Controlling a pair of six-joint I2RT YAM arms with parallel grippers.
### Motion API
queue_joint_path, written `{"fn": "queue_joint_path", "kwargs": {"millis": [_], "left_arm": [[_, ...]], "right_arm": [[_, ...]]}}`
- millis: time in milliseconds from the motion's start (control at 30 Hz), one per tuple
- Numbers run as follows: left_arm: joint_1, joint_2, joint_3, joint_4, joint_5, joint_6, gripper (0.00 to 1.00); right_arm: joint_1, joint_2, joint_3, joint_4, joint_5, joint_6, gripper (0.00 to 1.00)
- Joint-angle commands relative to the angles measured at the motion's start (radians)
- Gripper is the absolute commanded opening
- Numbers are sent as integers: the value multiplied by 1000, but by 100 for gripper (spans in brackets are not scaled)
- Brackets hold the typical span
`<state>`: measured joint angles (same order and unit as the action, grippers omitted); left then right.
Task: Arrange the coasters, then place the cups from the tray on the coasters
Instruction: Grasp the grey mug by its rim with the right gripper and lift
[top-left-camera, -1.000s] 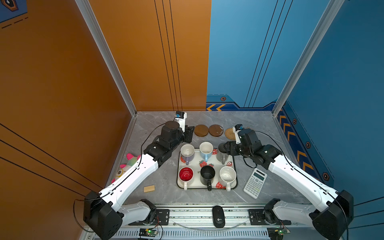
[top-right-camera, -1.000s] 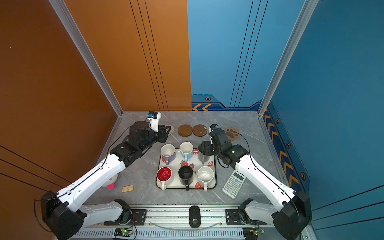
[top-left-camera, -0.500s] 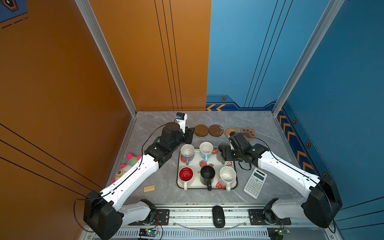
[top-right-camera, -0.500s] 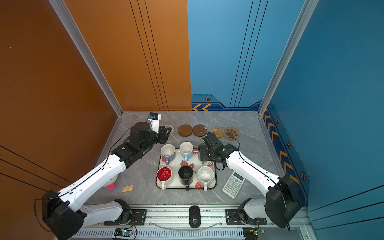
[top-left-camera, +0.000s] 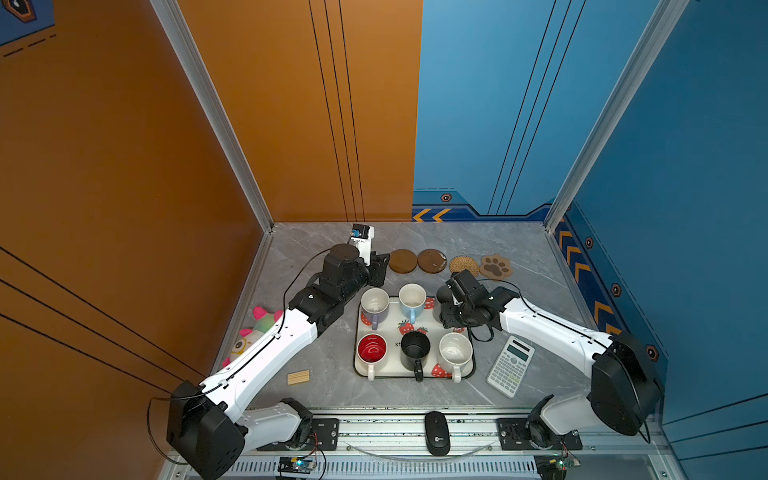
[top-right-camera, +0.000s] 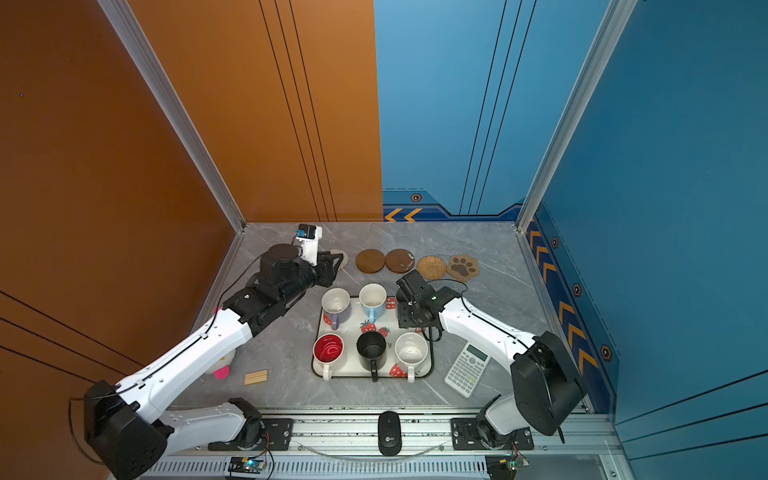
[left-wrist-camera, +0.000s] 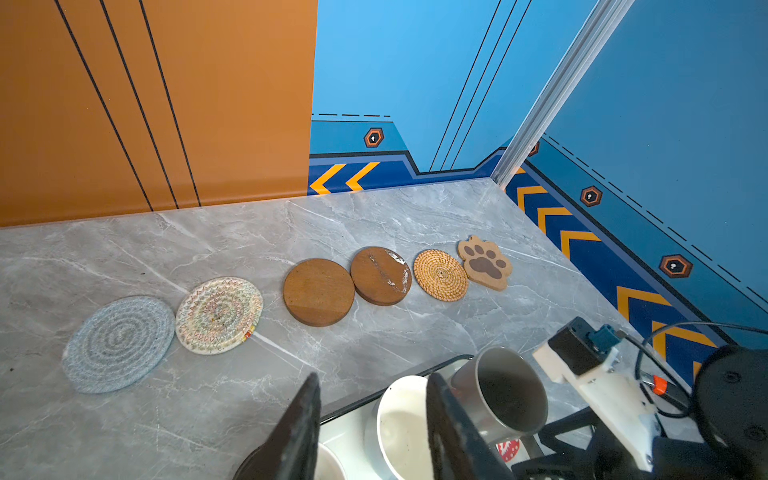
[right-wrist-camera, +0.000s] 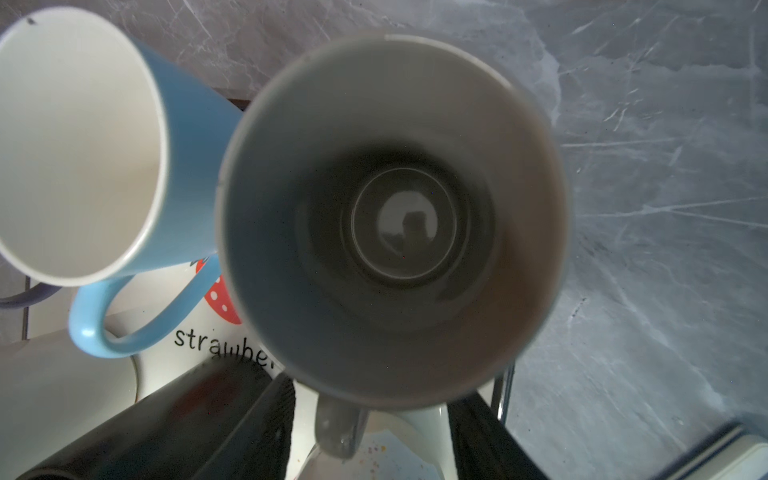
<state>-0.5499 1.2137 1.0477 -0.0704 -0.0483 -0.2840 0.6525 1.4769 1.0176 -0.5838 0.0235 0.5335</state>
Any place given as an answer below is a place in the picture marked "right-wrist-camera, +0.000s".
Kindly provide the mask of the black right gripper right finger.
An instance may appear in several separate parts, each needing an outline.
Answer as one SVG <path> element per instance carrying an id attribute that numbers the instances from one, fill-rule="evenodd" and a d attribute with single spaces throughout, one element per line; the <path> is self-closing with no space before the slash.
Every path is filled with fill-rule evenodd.
<path id="1" fill-rule="evenodd" d="M 447 410 L 459 479 L 547 479 L 478 393 Z"/>

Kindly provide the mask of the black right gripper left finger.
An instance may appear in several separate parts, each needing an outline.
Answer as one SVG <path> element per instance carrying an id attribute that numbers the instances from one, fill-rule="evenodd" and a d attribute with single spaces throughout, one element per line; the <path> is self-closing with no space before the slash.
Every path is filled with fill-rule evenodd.
<path id="1" fill-rule="evenodd" d="M 278 375 L 224 443 L 193 475 L 195 479 L 284 479 L 296 408 L 293 380 Z"/>

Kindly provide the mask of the grey mug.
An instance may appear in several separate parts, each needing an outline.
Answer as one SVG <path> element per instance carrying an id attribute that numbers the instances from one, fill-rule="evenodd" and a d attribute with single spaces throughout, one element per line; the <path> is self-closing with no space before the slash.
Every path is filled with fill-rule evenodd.
<path id="1" fill-rule="evenodd" d="M 339 459 L 372 411 L 462 398 L 521 354 L 559 293 L 570 218 L 529 92 L 405 32 L 335 40 L 271 80 L 216 199 L 235 309 L 317 392 L 316 441 Z"/>

